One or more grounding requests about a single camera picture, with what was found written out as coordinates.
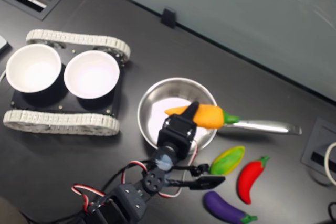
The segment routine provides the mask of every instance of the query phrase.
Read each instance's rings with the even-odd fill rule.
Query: stainless steel pan
[[[196,81],[186,78],[170,78],[162,80],[152,87],[142,97],[138,107],[138,124],[143,137],[147,142],[156,148],[159,130],[162,127],[167,115],[166,109],[178,106],[189,105],[193,101],[202,104],[217,105],[211,93]],[[239,121],[235,124],[224,125],[225,127],[236,127],[241,129],[256,130],[263,132],[279,134],[297,134],[300,135],[301,128],[288,123],[275,121]],[[195,141],[200,149],[206,147],[214,138],[217,130],[207,130],[201,127],[197,128]]]

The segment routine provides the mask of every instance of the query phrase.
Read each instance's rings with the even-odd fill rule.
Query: white wall
[[[336,100],[336,0],[135,0]]]

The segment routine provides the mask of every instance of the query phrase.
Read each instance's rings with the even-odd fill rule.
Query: white track tread
[[[101,114],[57,114],[10,110],[4,125],[18,131],[50,134],[112,136],[119,132],[117,119]]]
[[[131,49],[124,41],[109,36],[73,34],[43,29],[31,30],[26,37],[26,42],[33,44],[37,41],[46,41],[60,45],[78,44],[105,48],[107,51],[120,54],[123,62],[127,62],[131,55]]]

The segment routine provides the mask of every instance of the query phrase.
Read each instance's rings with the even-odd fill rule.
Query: power outlet
[[[310,168],[325,175],[325,152],[328,146],[334,142],[336,142],[336,125],[322,118],[317,118],[301,161]],[[336,176],[336,150],[330,154],[329,169]]]

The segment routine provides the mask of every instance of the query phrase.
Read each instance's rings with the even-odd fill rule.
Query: green pepper stem
[[[265,156],[262,157],[261,159],[259,159],[259,161],[261,162],[261,167],[264,168],[266,166],[266,161],[269,160],[269,156]]]

